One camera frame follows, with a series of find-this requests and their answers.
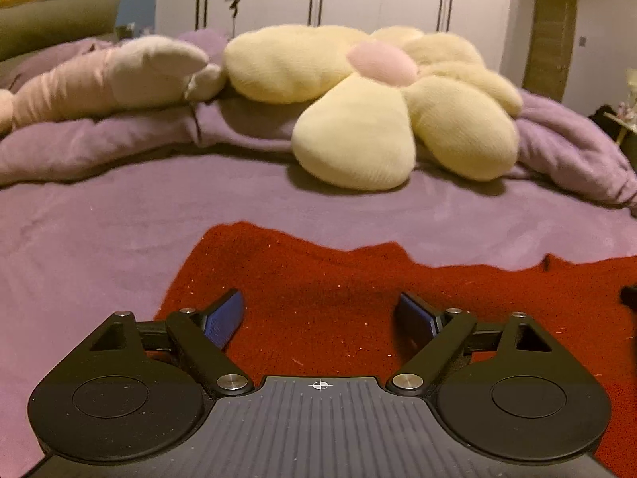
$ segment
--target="flower-shaped pillow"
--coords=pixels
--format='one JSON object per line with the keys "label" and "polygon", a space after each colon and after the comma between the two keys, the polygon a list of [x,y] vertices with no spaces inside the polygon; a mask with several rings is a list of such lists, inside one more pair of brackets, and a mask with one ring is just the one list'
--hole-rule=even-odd
{"label": "flower-shaped pillow", "polygon": [[454,34],[283,25],[230,41],[224,63],[247,98],[314,101],[295,125],[292,149],[308,172],[336,186],[401,185],[415,166],[414,135],[469,180],[499,178],[517,160],[512,119],[521,97]]}

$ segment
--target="purple pillow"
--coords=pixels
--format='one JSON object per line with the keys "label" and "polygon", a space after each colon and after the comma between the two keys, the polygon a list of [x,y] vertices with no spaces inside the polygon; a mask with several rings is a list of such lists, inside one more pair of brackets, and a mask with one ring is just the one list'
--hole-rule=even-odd
{"label": "purple pillow", "polygon": [[223,64],[225,45],[228,37],[216,28],[202,28],[181,34],[177,39],[187,41],[201,48],[210,59],[211,63]]}
{"label": "purple pillow", "polygon": [[51,46],[29,57],[0,78],[0,88],[16,93],[30,79],[49,72],[69,59],[112,46],[112,43],[94,37]]}

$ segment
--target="gray ribbed plate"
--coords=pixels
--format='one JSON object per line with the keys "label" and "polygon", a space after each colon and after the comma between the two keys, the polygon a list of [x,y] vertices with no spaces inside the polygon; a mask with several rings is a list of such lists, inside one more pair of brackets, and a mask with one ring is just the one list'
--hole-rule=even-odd
{"label": "gray ribbed plate", "polygon": [[51,458],[34,478],[608,478],[581,456],[551,466],[490,460],[455,441],[428,405],[371,377],[268,377],[219,400],[183,444],[154,458],[91,466]]}

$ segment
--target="pink plush toy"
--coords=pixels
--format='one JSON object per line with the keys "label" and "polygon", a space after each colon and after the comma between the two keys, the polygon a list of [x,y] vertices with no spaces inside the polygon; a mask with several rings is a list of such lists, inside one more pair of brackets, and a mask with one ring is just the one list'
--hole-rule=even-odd
{"label": "pink plush toy", "polygon": [[226,81],[199,47],[158,35],[75,57],[0,90],[0,133],[38,122],[103,117],[214,98]]}

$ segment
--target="purple blanket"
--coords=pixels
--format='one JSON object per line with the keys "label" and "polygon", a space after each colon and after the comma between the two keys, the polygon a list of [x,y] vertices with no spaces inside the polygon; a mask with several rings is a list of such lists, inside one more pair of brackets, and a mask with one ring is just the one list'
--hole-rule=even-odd
{"label": "purple blanket", "polygon": [[[219,60],[227,43],[211,29],[182,39],[202,47],[214,60]],[[37,74],[39,67],[29,63],[34,61],[25,62],[18,72]],[[521,92],[519,163],[508,177],[550,180],[581,198],[628,207],[637,215],[637,174],[613,141],[593,122],[561,104]],[[140,153],[161,157],[174,150],[223,144],[291,156],[292,129],[306,107],[251,102],[227,88],[220,98],[193,108],[36,124],[0,142],[0,185],[71,182],[135,160]],[[426,149],[419,149],[420,161],[431,163]]]}

